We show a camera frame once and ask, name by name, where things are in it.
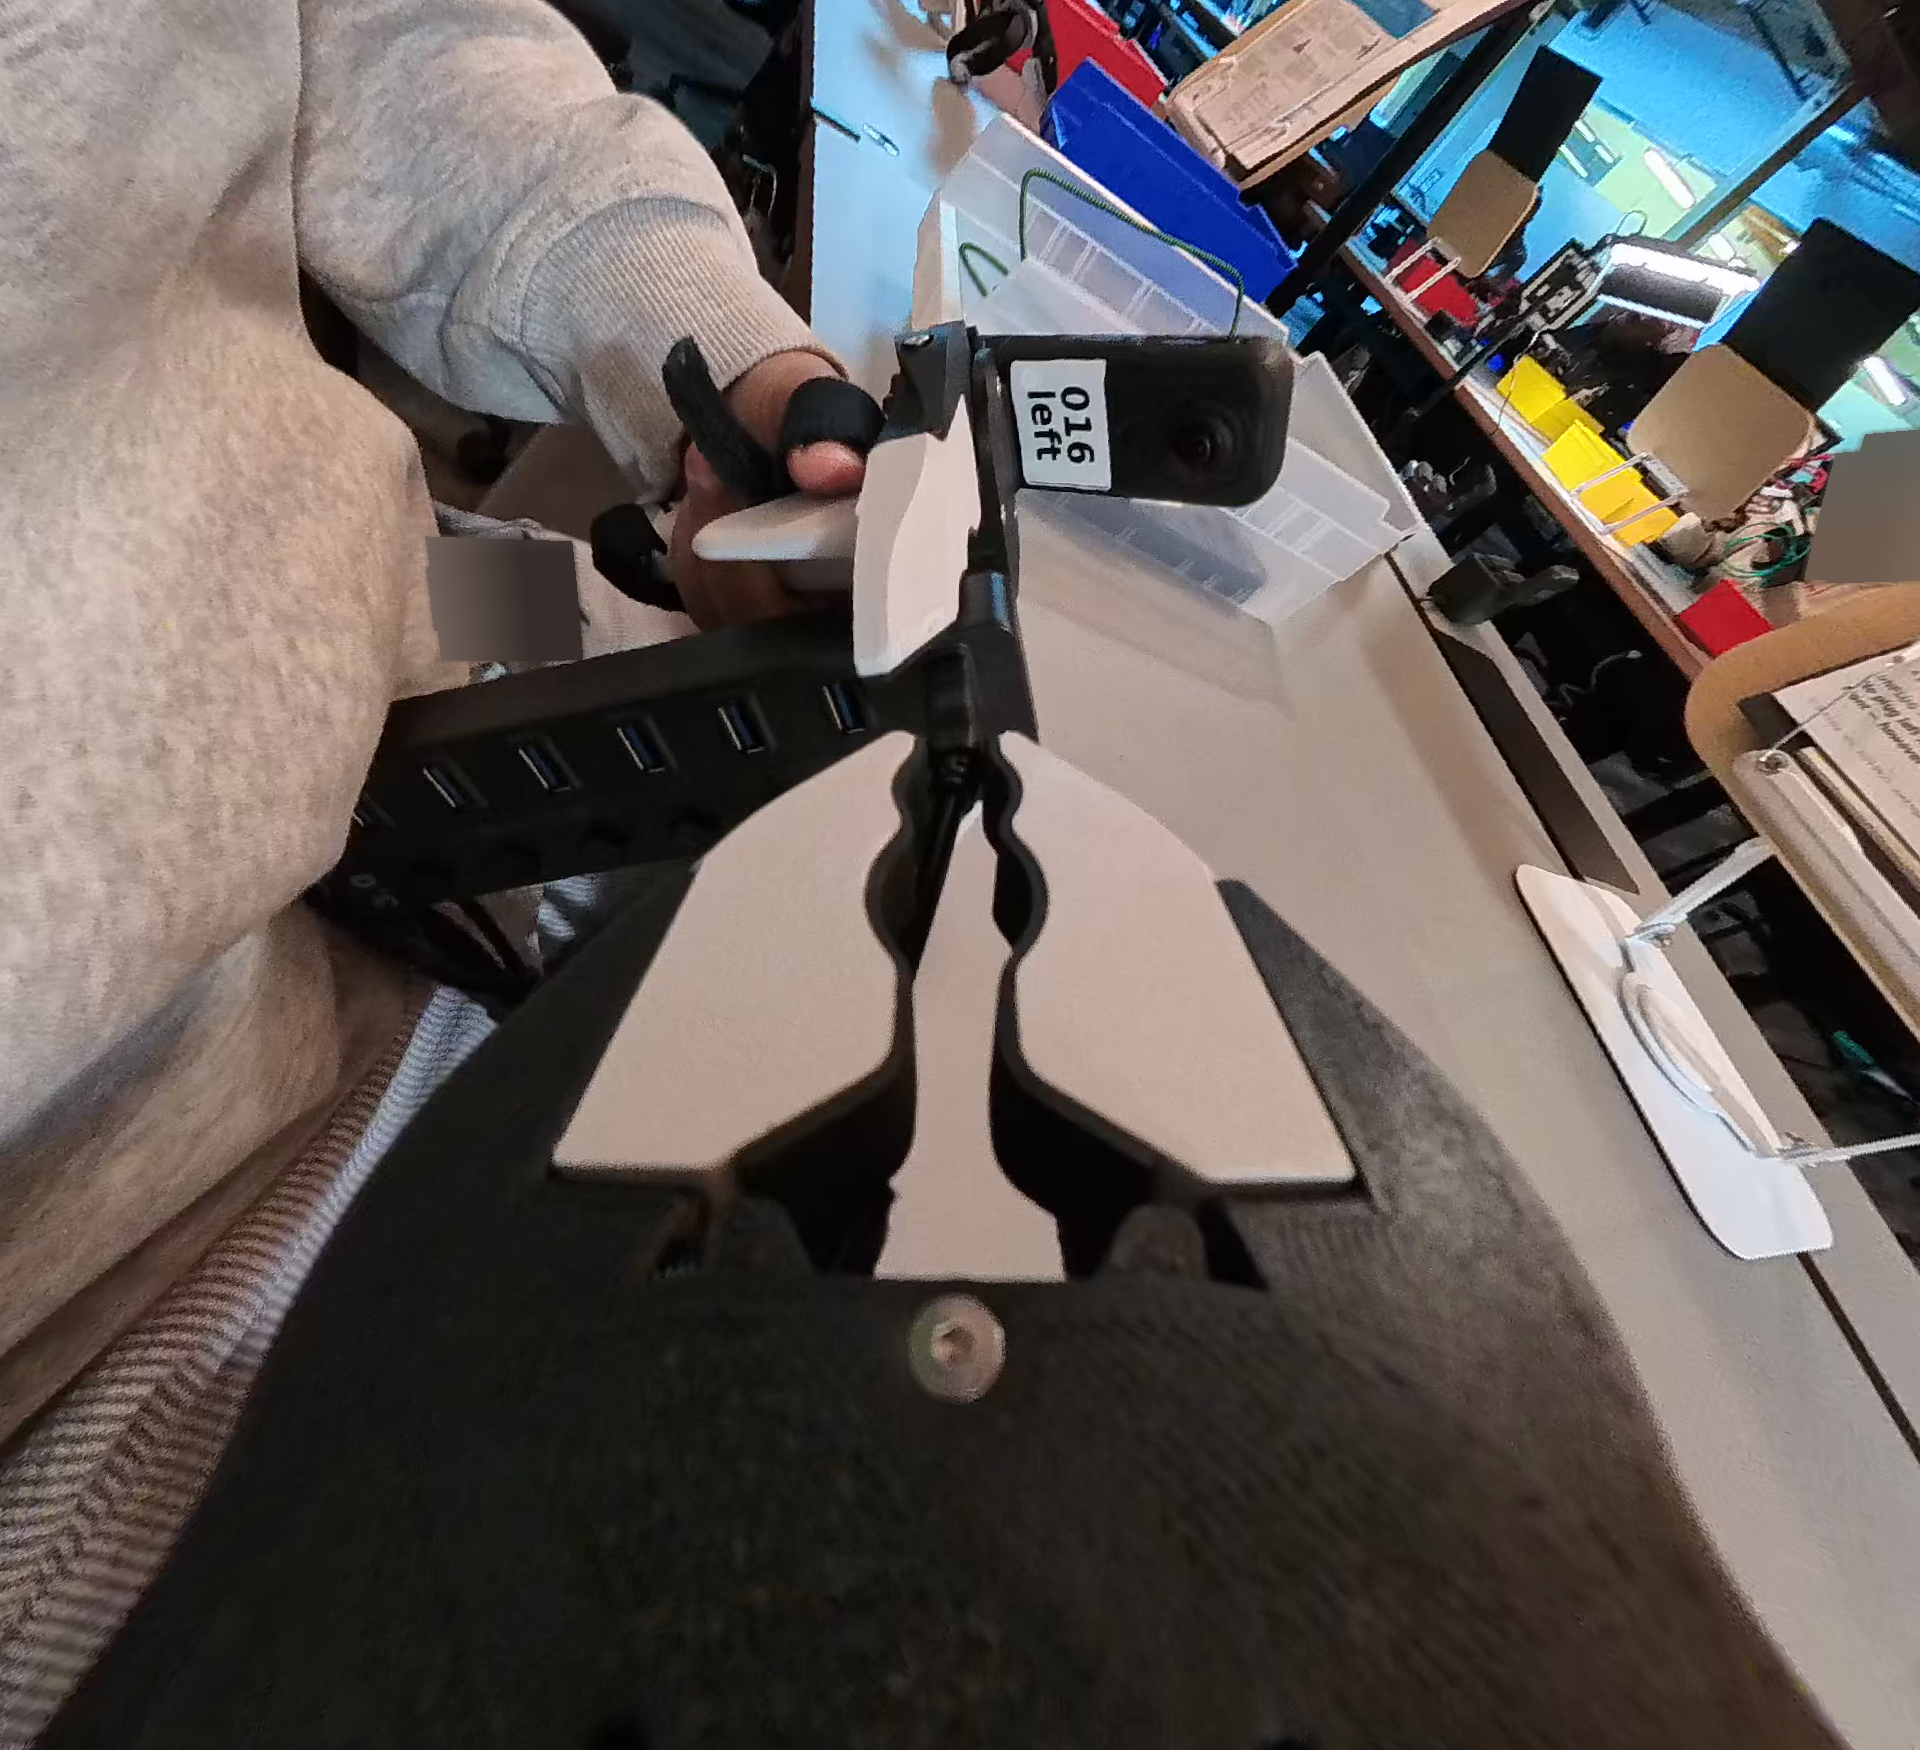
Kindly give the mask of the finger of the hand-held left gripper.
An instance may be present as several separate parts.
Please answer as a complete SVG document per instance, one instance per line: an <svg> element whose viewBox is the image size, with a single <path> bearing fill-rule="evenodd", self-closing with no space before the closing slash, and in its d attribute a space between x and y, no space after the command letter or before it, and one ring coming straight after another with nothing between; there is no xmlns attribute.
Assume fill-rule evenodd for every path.
<svg viewBox="0 0 1920 1750"><path fill-rule="evenodd" d="M958 617L970 539L981 520L973 421L959 407L941 437L878 443L854 512L853 661L890 675Z"/></svg>

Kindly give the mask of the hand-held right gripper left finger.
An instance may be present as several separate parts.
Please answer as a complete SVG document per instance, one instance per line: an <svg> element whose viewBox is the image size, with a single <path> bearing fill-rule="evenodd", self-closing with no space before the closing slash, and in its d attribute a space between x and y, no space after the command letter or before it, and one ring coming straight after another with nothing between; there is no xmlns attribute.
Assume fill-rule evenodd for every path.
<svg viewBox="0 0 1920 1750"><path fill-rule="evenodd" d="M792 1215L883 1200L915 1124L920 744L890 732L702 859L554 1171Z"/></svg>

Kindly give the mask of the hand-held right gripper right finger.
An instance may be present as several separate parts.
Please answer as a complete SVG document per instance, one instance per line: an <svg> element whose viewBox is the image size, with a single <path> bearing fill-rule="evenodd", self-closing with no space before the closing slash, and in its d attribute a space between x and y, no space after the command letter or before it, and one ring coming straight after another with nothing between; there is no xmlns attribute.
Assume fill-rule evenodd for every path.
<svg viewBox="0 0 1920 1750"><path fill-rule="evenodd" d="M1358 1166L1207 863L1029 736L1005 734L995 761L1002 1132L1075 1132L1190 1200L1354 1188Z"/></svg>

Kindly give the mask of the long black USB hub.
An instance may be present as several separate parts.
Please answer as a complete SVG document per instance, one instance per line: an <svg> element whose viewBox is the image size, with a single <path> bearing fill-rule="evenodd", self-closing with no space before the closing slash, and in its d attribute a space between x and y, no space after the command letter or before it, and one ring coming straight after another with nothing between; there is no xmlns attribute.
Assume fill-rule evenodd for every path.
<svg viewBox="0 0 1920 1750"><path fill-rule="evenodd" d="M1037 734L1005 580L964 580L956 626L870 680L829 609L405 698L305 898L371 924L693 859L890 732L929 754Z"/></svg>

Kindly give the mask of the person's left forearm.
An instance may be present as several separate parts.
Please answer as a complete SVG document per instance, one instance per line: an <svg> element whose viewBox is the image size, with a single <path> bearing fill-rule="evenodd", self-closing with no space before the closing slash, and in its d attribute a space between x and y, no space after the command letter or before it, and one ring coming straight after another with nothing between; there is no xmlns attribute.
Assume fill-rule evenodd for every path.
<svg viewBox="0 0 1920 1750"><path fill-rule="evenodd" d="M410 378L468 414L593 431L653 497L685 426L663 365L697 339L778 443L837 358L759 275L709 151L620 95L543 0L298 0L300 263Z"/></svg>

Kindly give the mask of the white desk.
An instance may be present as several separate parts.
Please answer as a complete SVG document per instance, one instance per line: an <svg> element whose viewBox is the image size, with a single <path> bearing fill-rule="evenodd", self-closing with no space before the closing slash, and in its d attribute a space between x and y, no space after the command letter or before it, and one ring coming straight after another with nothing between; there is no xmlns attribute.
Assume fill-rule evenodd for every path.
<svg viewBox="0 0 1920 1750"><path fill-rule="evenodd" d="M881 385L932 194L998 114L937 78L895 0L810 0L809 139L788 290ZM1020 622L1044 742L1261 895L1453 1076L1597 1279L1722 1559L1849 1747L1917 1739L1917 1273L1842 1171L1832 1244L1746 1263L1683 1196L1515 886L1588 863L1666 900L1491 631L1434 641L1415 537L1268 631L1046 519L1020 526ZM1556 790L1515 778L1464 695L1500 680ZM992 1163L993 859L958 849L920 983L929 1080L883 1276L1058 1268Z"/></svg>

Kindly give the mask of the clear plastic bin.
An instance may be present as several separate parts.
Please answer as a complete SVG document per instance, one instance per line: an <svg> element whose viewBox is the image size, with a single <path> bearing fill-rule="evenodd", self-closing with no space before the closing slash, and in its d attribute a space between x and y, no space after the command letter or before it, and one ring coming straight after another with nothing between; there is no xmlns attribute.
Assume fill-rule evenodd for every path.
<svg viewBox="0 0 1920 1750"><path fill-rule="evenodd" d="M1281 339L1236 278L1149 227L1010 116L983 126L922 222L914 310L992 338ZM1236 512L1053 490L1037 507L1080 534L1280 626L1417 527L1386 454L1322 356L1290 356L1275 483Z"/></svg>

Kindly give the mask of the blue plastic bin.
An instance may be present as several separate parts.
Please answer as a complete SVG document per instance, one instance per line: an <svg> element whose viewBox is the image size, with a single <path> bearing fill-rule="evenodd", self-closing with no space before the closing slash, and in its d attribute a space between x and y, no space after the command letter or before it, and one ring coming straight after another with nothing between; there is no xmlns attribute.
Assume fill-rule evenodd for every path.
<svg viewBox="0 0 1920 1750"><path fill-rule="evenodd" d="M1046 102L1046 143L1073 168L1268 300L1295 271L1295 256L1264 209L1190 149L1149 105L1085 58Z"/></svg>

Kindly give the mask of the tan board on stand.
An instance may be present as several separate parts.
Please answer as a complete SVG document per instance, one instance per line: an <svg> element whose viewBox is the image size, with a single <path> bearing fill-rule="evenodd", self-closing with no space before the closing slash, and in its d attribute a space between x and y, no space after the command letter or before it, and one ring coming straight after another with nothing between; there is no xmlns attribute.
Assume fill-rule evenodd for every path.
<svg viewBox="0 0 1920 1750"><path fill-rule="evenodd" d="M1739 515L1817 443L1817 419L1727 343L1695 348L1625 431L1702 522Z"/></svg>
<svg viewBox="0 0 1920 1750"><path fill-rule="evenodd" d="M1541 178L1486 148L1461 170L1429 221L1429 241L1454 275L1475 280L1522 232L1541 202Z"/></svg>

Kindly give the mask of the brown cardboard sheet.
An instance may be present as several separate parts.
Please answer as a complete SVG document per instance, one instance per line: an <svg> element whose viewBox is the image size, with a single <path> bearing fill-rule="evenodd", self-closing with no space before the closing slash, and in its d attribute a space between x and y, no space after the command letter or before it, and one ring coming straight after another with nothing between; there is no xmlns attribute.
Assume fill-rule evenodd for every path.
<svg viewBox="0 0 1920 1750"><path fill-rule="evenodd" d="M1161 117L1244 190L1373 111L1407 70L1544 0L1288 0L1173 87Z"/></svg>

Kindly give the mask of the black monitor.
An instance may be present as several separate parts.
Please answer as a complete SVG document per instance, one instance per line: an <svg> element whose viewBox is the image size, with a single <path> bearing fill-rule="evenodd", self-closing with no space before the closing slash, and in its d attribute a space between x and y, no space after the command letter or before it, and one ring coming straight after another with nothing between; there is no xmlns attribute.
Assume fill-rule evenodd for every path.
<svg viewBox="0 0 1920 1750"><path fill-rule="evenodd" d="M1597 99L1600 83L1591 70L1558 50L1536 50L1488 151L1519 178L1539 185Z"/></svg>
<svg viewBox="0 0 1920 1750"><path fill-rule="evenodd" d="M1919 309L1919 273L1829 219L1739 304L1719 346L1820 414Z"/></svg>

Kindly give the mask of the white document stand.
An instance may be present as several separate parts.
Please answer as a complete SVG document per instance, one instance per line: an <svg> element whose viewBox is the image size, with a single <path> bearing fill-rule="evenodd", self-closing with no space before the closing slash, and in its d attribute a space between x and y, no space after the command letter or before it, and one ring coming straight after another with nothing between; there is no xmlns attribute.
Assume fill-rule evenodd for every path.
<svg viewBox="0 0 1920 1750"><path fill-rule="evenodd" d="M1695 910L1768 859L1773 844L1747 841L1646 917L1591 880L1529 866L1515 871L1522 908L1669 1174L1715 1242L1744 1263L1832 1246L1825 1207L1807 1181L1817 1168L1859 1166L1919 1146L1912 1134L1842 1146L1785 1137L1669 959L1669 942Z"/></svg>

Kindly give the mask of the small red plastic bin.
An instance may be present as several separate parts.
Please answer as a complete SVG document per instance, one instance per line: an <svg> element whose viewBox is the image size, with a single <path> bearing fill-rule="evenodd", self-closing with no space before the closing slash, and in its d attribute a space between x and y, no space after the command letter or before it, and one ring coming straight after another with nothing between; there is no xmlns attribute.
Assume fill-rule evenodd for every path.
<svg viewBox="0 0 1920 1750"><path fill-rule="evenodd" d="M1702 588L1695 598L1675 614L1673 622L1707 659L1724 656L1774 631L1749 592L1732 580L1717 580Z"/></svg>

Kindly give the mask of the tan document holder with paper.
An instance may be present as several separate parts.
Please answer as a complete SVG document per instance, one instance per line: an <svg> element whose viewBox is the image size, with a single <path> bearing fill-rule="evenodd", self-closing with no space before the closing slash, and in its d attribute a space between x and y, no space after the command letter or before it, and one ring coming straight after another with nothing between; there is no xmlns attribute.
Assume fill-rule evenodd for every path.
<svg viewBox="0 0 1920 1750"><path fill-rule="evenodd" d="M1837 602L1700 671L1686 703L1695 754L1910 1032L1919 1029L1917 851L1819 734L1834 698L1917 664L1917 585Z"/></svg>

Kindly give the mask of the grey sweatshirt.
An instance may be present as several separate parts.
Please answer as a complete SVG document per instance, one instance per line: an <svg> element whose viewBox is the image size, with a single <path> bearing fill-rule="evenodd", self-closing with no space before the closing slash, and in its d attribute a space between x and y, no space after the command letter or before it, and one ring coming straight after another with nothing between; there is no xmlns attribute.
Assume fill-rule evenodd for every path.
<svg viewBox="0 0 1920 1750"><path fill-rule="evenodd" d="M300 95L298 0L4 0L5 1440L431 997L302 900L461 671L304 317Z"/></svg>

